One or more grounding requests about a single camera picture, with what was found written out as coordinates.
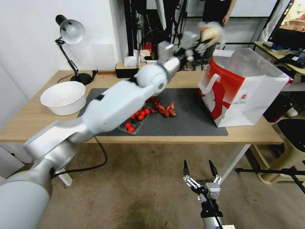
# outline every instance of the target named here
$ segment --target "white table leg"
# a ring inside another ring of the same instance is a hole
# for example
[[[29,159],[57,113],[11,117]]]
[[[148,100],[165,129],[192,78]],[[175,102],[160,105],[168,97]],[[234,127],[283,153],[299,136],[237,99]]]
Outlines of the white table leg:
[[[56,171],[55,173],[61,173],[61,172],[65,172],[65,169],[63,168],[61,170]],[[62,180],[62,182],[65,185],[71,186],[73,180],[68,173],[64,173],[62,175],[59,175],[58,177]]]
[[[222,180],[220,184],[225,180],[225,178],[229,175],[234,166],[239,162],[241,157],[245,154],[247,149],[251,146],[251,144],[246,145],[237,145],[233,150],[231,156],[227,159],[224,166],[221,168],[219,175],[222,176]]]
[[[0,176],[0,185],[5,181],[6,179],[2,176]]]

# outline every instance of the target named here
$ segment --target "floor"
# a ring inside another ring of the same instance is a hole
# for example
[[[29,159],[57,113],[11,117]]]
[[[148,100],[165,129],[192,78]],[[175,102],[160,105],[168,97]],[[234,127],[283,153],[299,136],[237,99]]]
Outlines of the floor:
[[[183,182],[183,160],[195,179],[211,178],[208,160],[220,170],[234,145],[105,144],[109,161],[58,179],[40,228],[202,228],[201,205]],[[104,160],[96,144],[82,144],[67,168]],[[244,156],[238,167],[250,168]],[[252,173],[233,171],[221,186],[225,224],[237,229],[303,228],[305,195],[292,182],[266,185]]]

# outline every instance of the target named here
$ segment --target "white paper bag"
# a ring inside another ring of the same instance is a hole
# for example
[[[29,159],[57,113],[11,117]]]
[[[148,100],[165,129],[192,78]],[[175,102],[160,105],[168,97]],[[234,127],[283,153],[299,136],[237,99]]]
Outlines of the white paper bag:
[[[291,82],[270,62],[244,48],[216,50],[198,87],[216,125],[230,127],[254,125]]]

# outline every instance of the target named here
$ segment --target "gray mat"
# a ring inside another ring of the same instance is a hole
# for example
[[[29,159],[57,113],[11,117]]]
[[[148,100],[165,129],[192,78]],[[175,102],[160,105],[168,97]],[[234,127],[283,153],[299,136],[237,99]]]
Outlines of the gray mat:
[[[87,103],[78,116],[86,110],[89,102],[103,93],[105,88],[91,89]],[[227,136],[226,128],[216,127],[209,111],[198,94],[197,88],[167,88],[157,96],[167,106],[174,102],[176,117],[164,118],[161,114],[149,114],[136,136]],[[98,136],[129,136],[118,128]]]

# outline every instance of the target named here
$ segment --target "monitor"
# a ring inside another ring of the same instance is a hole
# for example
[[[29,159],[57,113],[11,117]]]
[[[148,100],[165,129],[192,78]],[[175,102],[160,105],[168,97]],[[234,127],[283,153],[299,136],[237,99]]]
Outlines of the monitor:
[[[291,0],[268,41],[305,48],[305,0]]]

